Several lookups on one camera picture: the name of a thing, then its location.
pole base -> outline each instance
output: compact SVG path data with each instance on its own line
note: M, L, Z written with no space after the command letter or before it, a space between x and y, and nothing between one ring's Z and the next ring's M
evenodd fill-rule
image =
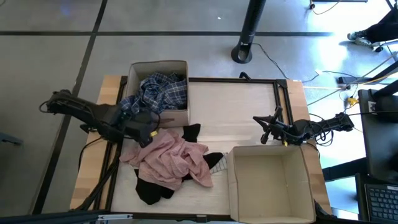
M232 60L236 63L249 63L253 57L251 44L238 43L231 51Z

concrete floor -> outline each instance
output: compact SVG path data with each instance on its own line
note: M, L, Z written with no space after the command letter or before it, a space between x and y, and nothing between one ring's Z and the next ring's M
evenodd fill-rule
M237 32L242 28L248 2L109 0L102 21L98 21L99 31ZM267 36L257 36L255 42L263 45L288 77L309 80L315 69L363 75L391 55L388 49L375 53L347 42L345 37L346 32L365 29L381 19L389 10L385 1L342 2L320 16L308 11L308 4L308 0L268 0L259 23L258 31ZM316 10L324 11L333 4L317 3ZM30 212L62 119L61 115L42 114L37 107L52 91L72 89L79 71L84 75L79 97L90 101L96 101L104 75L127 75L132 62L186 60L191 77L237 77L245 71L253 78L282 78L256 45L249 64L233 62L229 54L239 39L233 35L101 35L93 42L92 51L86 51L90 36L73 32L93 31L100 5L101 0L8 0L0 7L0 131L24 140L21 147L0 144L0 216ZM11 31L60 32L21 36ZM275 36L266 32L281 33ZM83 61L85 53L90 56L87 64ZM391 59L374 74L393 62ZM336 77L323 75L305 85L333 88ZM330 91L306 88L305 94L312 102ZM326 118L342 110L338 95L310 107L312 113ZM354 122L361 127L360 118ZM79 124L72 119L69 125L44 206L46 213L69 208L78 155L86 141ZM349 145L339 138L340 134L336 134L332 146L320 148L322 167L364 156L361 133L349 133L356 139ZM344 193L339 189L352 194L352 181L332 182L327 187L333 195L332 206L355 212L355 203L335 197Z

laptop keyboard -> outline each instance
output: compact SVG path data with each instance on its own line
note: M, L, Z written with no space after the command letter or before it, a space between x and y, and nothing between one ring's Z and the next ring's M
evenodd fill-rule
M367 185L366 199L368 201L371 220L384 219L398 222L398 188L387 185Z

black cloth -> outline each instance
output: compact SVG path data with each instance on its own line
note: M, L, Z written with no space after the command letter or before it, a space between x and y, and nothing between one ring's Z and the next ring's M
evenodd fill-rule
M397 9L392 9L380 22L367 28L365 38L372 43L398 39Z
M197 142L197 137L200 132L200 124L193 124L191 126L184 126L184 138L188 142ZM209 169L213 168L217 162L223 157L223 154L220 152L214 152L207 155L204 155L203 158L209 166ZM170 199L174 191L168 189L167 187L163 187L154 183L146 182L140 178L138 178L139 170L134 169L134 172L137 175L137 185L136 192L141 200L143 200L148 205L153 205L160 200L160 198ZM192 176L187 174L182 178L184 180L192 180Z

yellow connector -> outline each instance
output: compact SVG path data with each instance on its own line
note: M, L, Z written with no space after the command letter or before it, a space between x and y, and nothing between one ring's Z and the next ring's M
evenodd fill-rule
M154 137L155 135L157 135L157 131L153 131L153 132L150 133L151 137Z
M348 98L347 101L350 106L354 106L355 104L359 103L359 100L354 99L354 98Z

